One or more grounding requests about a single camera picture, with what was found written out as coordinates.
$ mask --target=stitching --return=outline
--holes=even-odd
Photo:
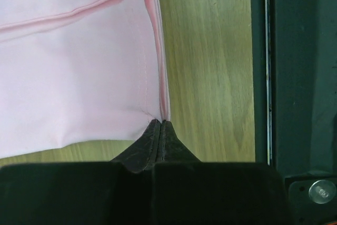
[[[129,19],[128,12],[126,11],[126,7],[124,7],[124,13],[126,15],[127,25],[128,25],[128,27],[129,27],[129,29],[132,33],[132,39],[135,40],[135,35],[134,35],[133,29],[131,28],[131,25],[130,25],[130,19]],[[138,92],[137,92],[138,107],[142,112],[144,112],[144,110],[141,107],[141,103],[140,103],[140,100],[141,100],[141,98],[140,98],[140,93],[141,93],[141,64],[140,64],[139,54],[137,54],[137,64],[138,64]]]
[[[153,152],[153,144],[154,144],[154,136],[155,136],[155,134],[156,134],[156,127],[154,128],[154,130],[152,132],[152,138],[151,138],[152,145],[151,145],[151,149],[150,149],[150,155],[148,156],[148,160],[147,160],[147,163],[146,163],[146,166],[144,167],[144,169],[146,169],[148,167],[148,164],[151,161],[151,155],[152,155],[152,152]]]
[[[161,125],[161,128],[163,128],[163,142],[162,142],[162,162],[164,162],[164,157],[165,157],[165,154],[164,154],[164,152],[165,152],[165,142],[166,142],[166,137],[165,137],[165,135],[166,135],[166,123],[164,123],[164,124],[162,124]]]
[[[146,54],[145,54],[145,47],[144,47],[144,42],[142,40],[142,35],[141,35],[141,30],[139,28],[138,23],[136,22],[137,26],[137,31],[138,35],[140,37],[141,45],[142,45],[142,55],[144,57],[144,65],[145,65],[145,110],[146,110],[146,115],[147,115],[147,121],[150,123],[150,118],[149,118],[149,113],[148,113],[148,108],[147,108],[147,62],[146,62]]]

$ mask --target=pink cloth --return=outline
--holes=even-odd
[[[158,0],[0,0],[0,158],[170,119]]]

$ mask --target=wood grain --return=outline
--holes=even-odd
[[[203,161],[253,161],[250,0],[160,0],[172,122]],[[0,160],[107,161],[131,141],[89,141]]]

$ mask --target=screw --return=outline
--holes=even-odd
[[[315,191],[322,197],[322,198],[327,198],[329,197],[329,193],[326,192],[323,188],[321,187],[316,187],[315,188]]]

